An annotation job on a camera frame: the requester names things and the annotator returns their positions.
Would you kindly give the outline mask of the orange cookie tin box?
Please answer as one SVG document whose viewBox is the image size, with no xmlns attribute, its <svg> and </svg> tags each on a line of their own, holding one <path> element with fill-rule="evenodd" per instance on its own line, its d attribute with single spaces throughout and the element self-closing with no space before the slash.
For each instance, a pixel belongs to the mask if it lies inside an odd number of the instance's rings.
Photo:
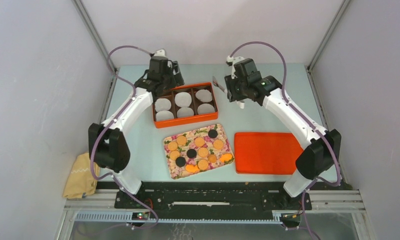
<svg viewBox="0 0 400 240">
<path fill-rule="evenodd" d="M 206 89 L 209 90 L 212 93 L 213 100 L 211 102 L 208 102 L 207 104 L 211 104 L 215 107 L 216 112 L 215 113 L 209 113 L 209 114 L 201 114 L 198 115 L 197 113 L 197 108 L 201 104 L 205 104 L 204 102 L 199 101 L 195 97 L 195 93 L 198 90 Z M 180 109 L 175 104 L 175 95 L 180 92 L 188 92 L 191 94 L 192 97 L 192 103 L 189 106 L 190 108 L 193 109 L 194 111 L 194 116 L 191 117 L 183 117 L 183 118 L 177 118 L 177 111 Z M 211 121 L 211 120 L 216 120 L 218 118 L 218 107 L 217 107 L 217 101 L 214 96 L 214 92 L 212 89 L 212 84 L 210 82 L 203 82 L 203 83 L 196 83 L 196 84 L 191 84 L 191 85 L 185 85 L 185 86 L 180 86 L 176 87 L 166 93 L 164 93 L 162 96 L 158 97 L 159 98 L 166 98 L 169 99 L 172 103 L 172 107 L 169 111 L 171 111 L 174 114 L 174 119 L 171 120 L 165 120 L 165 121 L 156 121 L 156 111 L 155 111 L 155 101 L 153 101 L 153 122 L 156 128 L 167 128 L 167 127 L 175 127 L 175 126 L 180 126 L 180 125 L 186 125 L 186 124 L 193 124 L 193 123 L 198 123 L 198 122 L 205 122 L 205 121 Z"/>
</svg>

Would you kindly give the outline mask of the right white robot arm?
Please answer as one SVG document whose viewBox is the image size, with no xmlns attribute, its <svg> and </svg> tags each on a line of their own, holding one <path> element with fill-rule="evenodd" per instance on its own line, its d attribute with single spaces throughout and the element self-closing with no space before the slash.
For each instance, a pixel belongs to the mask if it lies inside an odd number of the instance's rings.
<svg viewBox="0 0 400 240">
<path fill-rule="evenodd" d="M 338 186 L 341 181 L 337 164 L 340 133 L 313 121 L 289 97 L 282 83 L 271 75 L 261 75 L 253 59 L 229 56 L 226 64 L 231 67 L 231 73 L 224 78 L 223 92 L 228 100 L 239 105 L 250 99 L 270 111 L 290 130 L 303 150 L 295 161 L 296 170 L 278 196 L 279 204 L 285 209 L 293 208 L 299 202 L 298 196 L 331 167 L 335 167 L 337 174 L 333 185 Z"/>
</svg>

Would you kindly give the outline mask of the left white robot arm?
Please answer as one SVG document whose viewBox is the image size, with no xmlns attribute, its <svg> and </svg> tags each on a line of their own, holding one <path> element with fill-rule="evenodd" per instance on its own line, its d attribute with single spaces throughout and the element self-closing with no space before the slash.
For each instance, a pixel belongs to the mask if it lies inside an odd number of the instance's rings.
<svg viewBox="0 0 400 240">
<path fill-rule="evenodd" d="M 92 167 L 94 179 L 111 176 L 122 191 L 128 192 L 127 203 L 140 208 L 145 204 L 146 195 L 139 191 L 141 180 L 128 167 L 131 153 L 125 135 L 163 92 L 184 85 L 184 80 L 177 61 L 154 55 L 142 77 L 130 85 L 132 92 L 115 113 L 102 123 L 90 125 L 89 156 L 92 165 L 106 170 L 106 174 L 98 176 Z"/>
</svg>

